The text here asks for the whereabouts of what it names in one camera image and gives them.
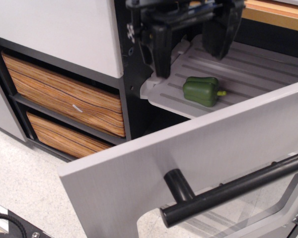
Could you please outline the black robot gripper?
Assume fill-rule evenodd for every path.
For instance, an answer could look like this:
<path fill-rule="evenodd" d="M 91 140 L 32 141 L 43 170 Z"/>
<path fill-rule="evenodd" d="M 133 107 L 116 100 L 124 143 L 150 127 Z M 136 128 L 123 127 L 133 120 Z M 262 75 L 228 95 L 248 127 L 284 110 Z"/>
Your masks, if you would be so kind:
<path fill-rule="evenodd" d="M 143 24 L 207 21 L 203 24 L 203 48 L 221 60 L 228 54 L 239 30 L 245 4 L 243 0 L 199 0 L 194 5 L 189 0 L 127 0 L 126 8 Z M 167 79 L 172 51 L 170 27 L 155 24 L 143 29 L 139 45 L 144 63 L 157 77 Z"/>

